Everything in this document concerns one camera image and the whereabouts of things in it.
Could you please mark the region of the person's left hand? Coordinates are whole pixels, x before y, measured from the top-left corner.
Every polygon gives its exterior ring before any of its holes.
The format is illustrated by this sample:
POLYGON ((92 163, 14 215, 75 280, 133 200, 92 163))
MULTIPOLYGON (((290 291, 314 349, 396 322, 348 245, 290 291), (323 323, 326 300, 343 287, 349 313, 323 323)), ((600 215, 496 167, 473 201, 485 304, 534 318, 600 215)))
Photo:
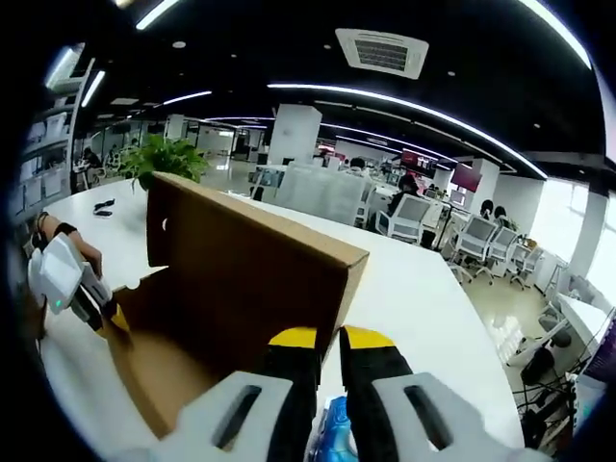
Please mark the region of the person's left hand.
POLYGON ((83 240, 74 240, 74 243, 84 259, 90 263, 96 277, 100 279, 103 275, 102 253, 83 240))

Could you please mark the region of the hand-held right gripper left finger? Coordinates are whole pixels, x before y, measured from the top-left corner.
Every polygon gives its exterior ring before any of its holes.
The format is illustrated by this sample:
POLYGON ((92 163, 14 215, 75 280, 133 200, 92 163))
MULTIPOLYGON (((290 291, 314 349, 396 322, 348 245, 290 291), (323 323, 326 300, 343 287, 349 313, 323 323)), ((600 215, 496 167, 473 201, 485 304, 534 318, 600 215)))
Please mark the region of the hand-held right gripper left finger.
POLYGON ((270 339, 255 372, 233 372, 185 406, 176 428, 116 461, 302 461, 317 413, 317 329, 270 339))

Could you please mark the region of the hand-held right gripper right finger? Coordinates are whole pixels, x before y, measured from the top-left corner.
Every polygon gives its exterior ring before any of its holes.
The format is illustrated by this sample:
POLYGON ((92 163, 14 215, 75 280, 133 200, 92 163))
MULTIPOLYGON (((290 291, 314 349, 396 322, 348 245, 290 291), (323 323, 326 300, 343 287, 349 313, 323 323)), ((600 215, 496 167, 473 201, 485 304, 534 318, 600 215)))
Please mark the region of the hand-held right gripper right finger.
POLYGON ((537 461, 490 435, 480 413, 429 372, 414 373, 388 337, 339 331, 346 410, 361 461, 537 461))

